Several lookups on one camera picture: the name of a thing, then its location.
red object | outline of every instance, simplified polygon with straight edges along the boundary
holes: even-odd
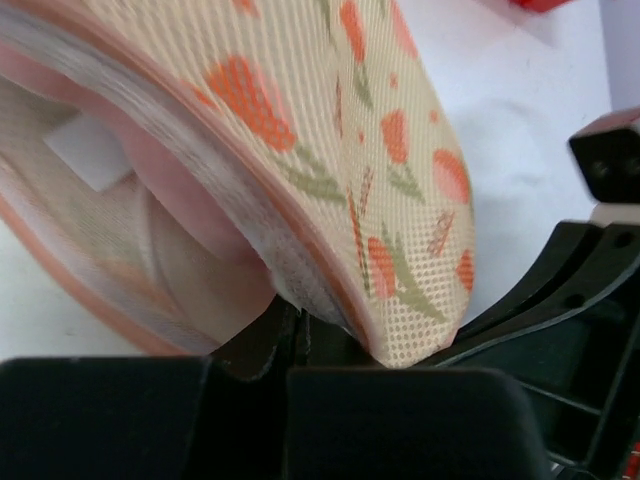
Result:
[[[569,1],[570,0],[511,0],[511,3],[516,3],[527,10],[544,13]]]

pouch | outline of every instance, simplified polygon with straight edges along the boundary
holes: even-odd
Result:
[[[121,178],[79,174],[117,170],[82,128],[64,158],[69,122]],[[279,293],[410,366],[469,302],[471,203],[395,0],[0,0],[0,214],[150,354],[209,353]]]

fabric label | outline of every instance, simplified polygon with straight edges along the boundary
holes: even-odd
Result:
[[[44,142],[96,192],[107,190],[133,171],[115,135],[88,115],[74,117]]]

white table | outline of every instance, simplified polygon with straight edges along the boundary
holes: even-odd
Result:
[[[399,0],[457,130],[474,184],[469,318],[525,273],[560,220],[588,218],[566,140],[611,110],[598,0],[545,16],[507,0]],[[0,223],[0,359],[133,354]]]

pink lining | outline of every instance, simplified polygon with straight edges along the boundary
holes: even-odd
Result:
[[[100,119],[119,138],[140,180],[191,236],[223,261],[266,268],[206,189],[118,107],[2,43],[0,76]]]

